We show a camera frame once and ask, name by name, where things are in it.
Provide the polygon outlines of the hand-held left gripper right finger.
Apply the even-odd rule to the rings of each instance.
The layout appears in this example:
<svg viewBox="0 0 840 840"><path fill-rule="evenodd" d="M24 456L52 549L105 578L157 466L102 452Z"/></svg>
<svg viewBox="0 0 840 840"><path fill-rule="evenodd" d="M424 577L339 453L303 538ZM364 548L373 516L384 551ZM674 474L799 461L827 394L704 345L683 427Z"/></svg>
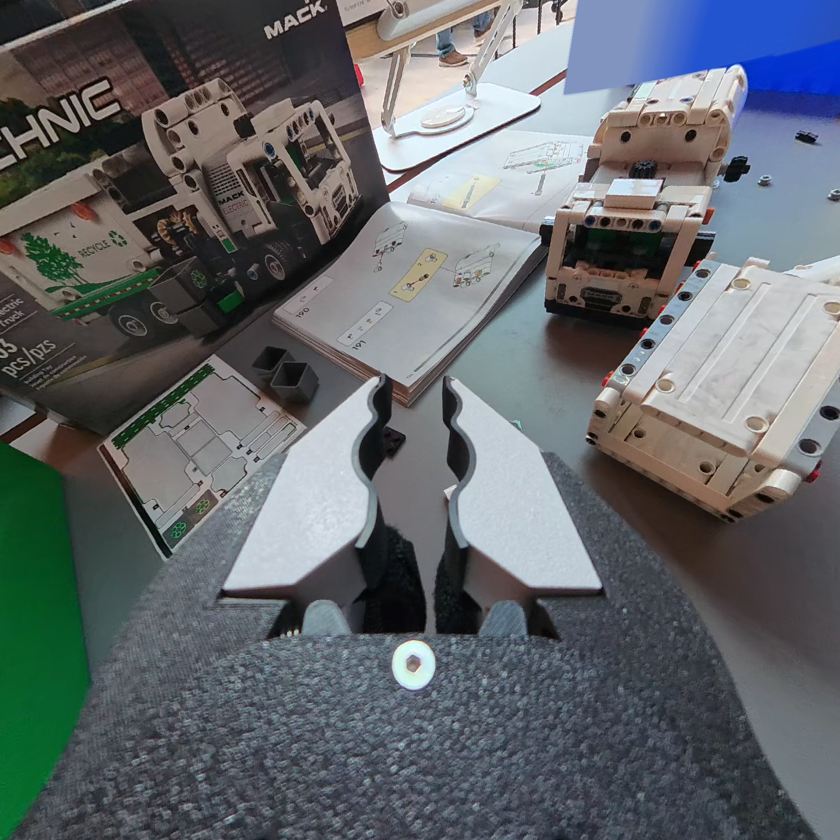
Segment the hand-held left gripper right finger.
<svg viewBox="0 0 840 840"><path fill-rule="evenodd" d="M480 606L591 595L602 582L539 447L463 382L446 376L445 567L455 593Z"/></svg>

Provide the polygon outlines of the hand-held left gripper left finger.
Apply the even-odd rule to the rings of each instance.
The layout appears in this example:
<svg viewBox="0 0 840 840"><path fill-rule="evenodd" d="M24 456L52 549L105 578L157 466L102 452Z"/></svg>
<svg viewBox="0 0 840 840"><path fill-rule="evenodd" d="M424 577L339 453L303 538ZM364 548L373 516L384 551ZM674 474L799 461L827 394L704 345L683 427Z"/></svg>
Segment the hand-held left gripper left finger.
<svg viewBox="0 0 840 840"><path fill-rule="evenodd" d="M380 583L386 535L372 478L391 412L392 382L381 374L289 449L226 595L348 606Z"/></svg>

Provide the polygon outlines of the small dark grey lego bin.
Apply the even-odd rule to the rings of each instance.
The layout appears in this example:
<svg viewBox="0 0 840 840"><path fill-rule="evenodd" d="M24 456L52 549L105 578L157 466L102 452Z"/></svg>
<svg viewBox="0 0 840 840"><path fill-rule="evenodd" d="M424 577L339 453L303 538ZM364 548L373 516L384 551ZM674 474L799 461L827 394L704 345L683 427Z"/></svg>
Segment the small dark grey lego bin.
<svg viewBox="0 0 840 840"><path fill-rule="evenodd" d="M252 367L261 380L269 382L275 376L281 364L294 361L295 359L289 350L266 346L252 363Z"/></svg>
<svg viewBox="0 0 840 840"><path fill-rule="evenodd" d="M278 364L269 386L282 403L310 404L319 377L310 364L285 360Z"/></svg>

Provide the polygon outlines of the lego sticker sheet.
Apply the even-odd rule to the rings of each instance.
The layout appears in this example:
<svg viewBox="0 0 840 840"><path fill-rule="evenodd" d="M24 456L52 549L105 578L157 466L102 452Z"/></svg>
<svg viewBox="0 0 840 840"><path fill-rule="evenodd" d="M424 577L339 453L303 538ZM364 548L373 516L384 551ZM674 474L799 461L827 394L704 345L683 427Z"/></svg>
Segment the lego sticker sheet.
<svg viewBox="0 0 840 840"><path fill-rule="evenodd" d="M165 558L304 424L212 355L99 446Z"/></svg>

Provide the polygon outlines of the lego instruction booklet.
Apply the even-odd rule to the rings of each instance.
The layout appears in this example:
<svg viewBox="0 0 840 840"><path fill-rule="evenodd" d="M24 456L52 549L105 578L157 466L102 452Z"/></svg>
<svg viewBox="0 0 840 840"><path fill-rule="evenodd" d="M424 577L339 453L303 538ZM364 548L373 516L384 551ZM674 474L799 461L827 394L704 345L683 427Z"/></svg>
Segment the lego instruction booklet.
<svg viewBox="0 0 840 840"><path fill-rule="evenodd" d="M435 163L380 207L273 322L409 405L547 253L591 138L504 129Z"/></svg>

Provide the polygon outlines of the white lego truck container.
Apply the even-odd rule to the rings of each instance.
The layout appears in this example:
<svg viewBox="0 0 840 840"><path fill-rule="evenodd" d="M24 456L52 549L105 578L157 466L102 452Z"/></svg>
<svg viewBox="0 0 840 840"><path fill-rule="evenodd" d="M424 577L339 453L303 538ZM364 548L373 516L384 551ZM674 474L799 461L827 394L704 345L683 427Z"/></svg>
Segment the white lego truck container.
<svg viewBox="0 0 840 840"><path fill-rule="evenodd" d="M604 380L586 441L725 522L818 474L839 428L839 257L705 260Z"/></svg>

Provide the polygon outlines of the lego truck with green side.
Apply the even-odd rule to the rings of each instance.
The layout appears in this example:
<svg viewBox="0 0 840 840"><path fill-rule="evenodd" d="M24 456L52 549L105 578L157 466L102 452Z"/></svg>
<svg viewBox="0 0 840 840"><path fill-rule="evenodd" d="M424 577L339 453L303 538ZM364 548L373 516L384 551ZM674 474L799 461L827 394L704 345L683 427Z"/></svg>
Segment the lego truck with green side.
<svg viewBox="0 0 840 840"><path fill-rule="evenodd" d="M541 226L548 312L656 318L711 248L714 181L749 171L744 156L724 161L747 93L735 65L645 82L605 115L584 173Z"/></svg>

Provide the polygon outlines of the lego set box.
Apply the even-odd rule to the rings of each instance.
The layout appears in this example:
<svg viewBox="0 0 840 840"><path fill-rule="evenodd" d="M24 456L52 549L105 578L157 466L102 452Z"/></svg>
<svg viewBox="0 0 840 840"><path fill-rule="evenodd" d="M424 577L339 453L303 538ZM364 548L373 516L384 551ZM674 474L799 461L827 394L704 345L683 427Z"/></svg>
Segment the lego set box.
<svg viewBox="0 0 840 840"><path fill-rule="evenodd" d="M389 201L335 2L2 2L2 392L106 434Z"/></svg>

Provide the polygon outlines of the green box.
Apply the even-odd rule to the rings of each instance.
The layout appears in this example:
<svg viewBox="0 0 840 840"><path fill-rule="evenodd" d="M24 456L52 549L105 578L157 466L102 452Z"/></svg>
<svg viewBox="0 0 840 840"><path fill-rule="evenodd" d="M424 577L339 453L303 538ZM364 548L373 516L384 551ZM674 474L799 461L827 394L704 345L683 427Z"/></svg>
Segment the green box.
<svg viewBox="0 0 840 840"><path fill-rule="evenodd" d="M62 477L1 444L1 838L48 780L89 682Z"/></svg>

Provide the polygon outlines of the white tablet stand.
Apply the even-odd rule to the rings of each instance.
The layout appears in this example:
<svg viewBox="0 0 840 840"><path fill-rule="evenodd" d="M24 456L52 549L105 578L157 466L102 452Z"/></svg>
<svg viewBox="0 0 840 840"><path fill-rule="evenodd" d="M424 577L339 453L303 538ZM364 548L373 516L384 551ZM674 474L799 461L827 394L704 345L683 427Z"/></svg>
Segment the white tablet stand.
<svg viewBox="0 0 840 840"><path fill-rule="evenodd" d="M412 46L487 9L500 6L489 34L463 79L463 87L395 118L397 95ZM540 99L480 81L522 2L388 2L376 22L346 28L353 60L392 55L380 129L374 142L384 169L407 172L536 111Z"/></svg>

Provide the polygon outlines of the large blue plastic bin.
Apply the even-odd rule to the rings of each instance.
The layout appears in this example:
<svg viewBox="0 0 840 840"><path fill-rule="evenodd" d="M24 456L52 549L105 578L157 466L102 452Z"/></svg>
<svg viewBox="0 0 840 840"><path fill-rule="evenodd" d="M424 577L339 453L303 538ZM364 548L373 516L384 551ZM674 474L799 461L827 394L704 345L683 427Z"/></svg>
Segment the large blue plastic bin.
<svg viewBox="0 0 840 840"><path fill-rule="evenodd" d="M745 61L743 68L751 89L839 95L838 59L832 55L766 56Z"/></svg>

